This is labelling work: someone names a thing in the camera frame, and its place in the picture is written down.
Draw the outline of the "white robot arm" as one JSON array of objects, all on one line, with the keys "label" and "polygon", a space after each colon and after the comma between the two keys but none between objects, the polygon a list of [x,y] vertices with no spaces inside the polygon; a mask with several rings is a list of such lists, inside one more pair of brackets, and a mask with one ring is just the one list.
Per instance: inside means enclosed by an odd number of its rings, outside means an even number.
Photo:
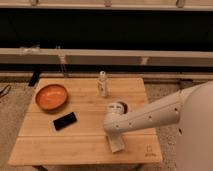
[{"label": "white robot arm", "polygon": [[113,153],[125,148],[122,134],[178,125],[176,170],[213,170],[213,81],[198,84],[127,112],[122,102],[109,103],[103,129]]}]

